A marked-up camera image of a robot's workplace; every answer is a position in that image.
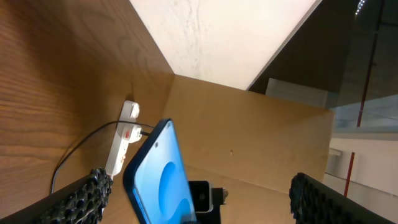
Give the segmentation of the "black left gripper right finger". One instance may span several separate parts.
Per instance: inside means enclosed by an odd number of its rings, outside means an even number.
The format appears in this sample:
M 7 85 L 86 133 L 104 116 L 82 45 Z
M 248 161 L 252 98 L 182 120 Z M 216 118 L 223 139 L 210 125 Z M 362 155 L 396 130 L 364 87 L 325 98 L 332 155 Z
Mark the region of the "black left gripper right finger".
M 291 181 L 290 212 L 296 224 L 393 224 L 299 172 Z

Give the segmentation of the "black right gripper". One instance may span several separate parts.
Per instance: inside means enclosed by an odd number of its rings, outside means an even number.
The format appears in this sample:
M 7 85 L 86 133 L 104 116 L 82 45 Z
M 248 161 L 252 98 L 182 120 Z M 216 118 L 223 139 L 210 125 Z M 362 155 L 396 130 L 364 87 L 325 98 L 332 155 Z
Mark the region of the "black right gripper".
M 196 221 L 185 222 L 185 224 L 221 224 L 220 207 L 225 204 L 228 191 L 225 188 L 212 188 L 213 209 L 206 213 L 197 213 Z

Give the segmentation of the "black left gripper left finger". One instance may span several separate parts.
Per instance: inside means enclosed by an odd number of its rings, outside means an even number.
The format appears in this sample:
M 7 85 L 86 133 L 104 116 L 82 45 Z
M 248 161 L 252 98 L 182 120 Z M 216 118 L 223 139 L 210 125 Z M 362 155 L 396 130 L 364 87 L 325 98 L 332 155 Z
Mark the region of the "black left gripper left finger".
M 94 224 L 103 219 L 112 178 L 102 167 L 42 200 L 1 219 L 1 224 Z

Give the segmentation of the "blue Galaxy smartphone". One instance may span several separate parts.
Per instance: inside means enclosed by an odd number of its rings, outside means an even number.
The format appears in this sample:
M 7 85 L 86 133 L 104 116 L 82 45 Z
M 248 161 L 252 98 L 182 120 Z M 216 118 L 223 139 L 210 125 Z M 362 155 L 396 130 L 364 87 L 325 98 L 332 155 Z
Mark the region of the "blue Galaxy smartphone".
M 139 223 L 195 223 L 197 217 L 171 119 L 160 120 L 123 174 Z

